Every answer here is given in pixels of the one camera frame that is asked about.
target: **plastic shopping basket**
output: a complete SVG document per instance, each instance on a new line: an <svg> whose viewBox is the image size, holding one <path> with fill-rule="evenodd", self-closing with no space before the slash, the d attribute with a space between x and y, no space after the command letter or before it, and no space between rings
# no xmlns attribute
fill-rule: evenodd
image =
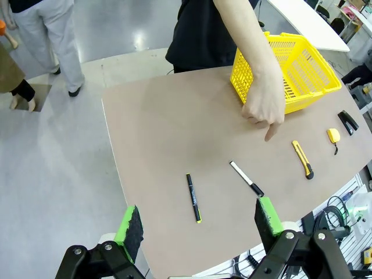
<svg viewBox="0 0 372 279"><path fill-rule="evenodd" d="M269 32L265 32L265 36L283 72L285 113L303 109L323 95L341 88L333 69L304 36L286 33L270 35ZM239 49L230 80L245 103L253 75Z"/></svg>

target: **table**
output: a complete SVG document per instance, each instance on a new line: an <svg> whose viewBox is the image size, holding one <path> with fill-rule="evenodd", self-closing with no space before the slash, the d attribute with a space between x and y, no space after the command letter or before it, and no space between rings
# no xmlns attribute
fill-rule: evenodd
<svg viewBox="0 0 372 279"><path fill-rule="evenodd" d="M304 0L268 0L317 49L350 51L337 33Z"/></svg>
<svg viewBox="0 0 372 279"><path fill-rule="evenodd" d="M296 221L346 184L372 158L372 135L343 87L286 116L279 133L241 117L231 67L141 80L112 87L103 107L126 201L144 226L142 249L157 279L192 275L259 244L256 197L229 165L237 165L271 198L282 220ZM350 137L345 109L360 128ZM326 129L341 135L339 152ZM314 169L304 169L298 140ZM195 221L185 174L191 173L203 218Z"/></svg>

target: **stapler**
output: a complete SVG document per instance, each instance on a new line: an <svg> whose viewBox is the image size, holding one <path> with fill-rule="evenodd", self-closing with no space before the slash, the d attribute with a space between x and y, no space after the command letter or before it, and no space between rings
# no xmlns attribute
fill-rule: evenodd
<svg viewBox="0 0 372 279"><path fill-rule="evenodd" d="M359 129L358 124L356 124L355 120L346 111L343 110L342 112L340 112L338 114L338 117L341 120L342 124L345 126L349 135L352 135L354 133L353 129L355 131Z"/></svg>

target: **pen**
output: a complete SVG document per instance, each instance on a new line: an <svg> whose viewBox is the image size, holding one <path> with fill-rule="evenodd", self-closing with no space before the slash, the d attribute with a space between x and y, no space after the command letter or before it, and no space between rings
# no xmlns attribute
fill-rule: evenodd
<svg viewBox="0 0 372 279"><path fill-rule="evenodd" d="M258 197L263 197L264 193L262 190L254 183L252 180L249 179L249 177L235 164L234 161L230 162L230 166L233 167L233 169L240 175L241 178L251 187L251 189L256 193Z"/></svg>
<svg viewBox="0 0 372 279"><path fill-rule="evenodd" d="M200 215L200 210L198 208L198 202L196 201L194 186L192 185L191 176L190 176L189 173L186 174L186 178L187 178L187 183L188 183L188 189L190 190L192 207L194 208L196 222L197 223L201 223L202 222L202 218L201 218L201 215Z"/></svg>

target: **white table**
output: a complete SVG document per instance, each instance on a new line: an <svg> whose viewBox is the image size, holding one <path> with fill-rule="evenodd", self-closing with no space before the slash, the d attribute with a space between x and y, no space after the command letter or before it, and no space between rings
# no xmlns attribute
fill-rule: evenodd
<svg viewBox="0 0 372 279"><path fill-rule="evenodd" d="M350 51L337 33L304 0L268 0L317 49Z"/></svg>

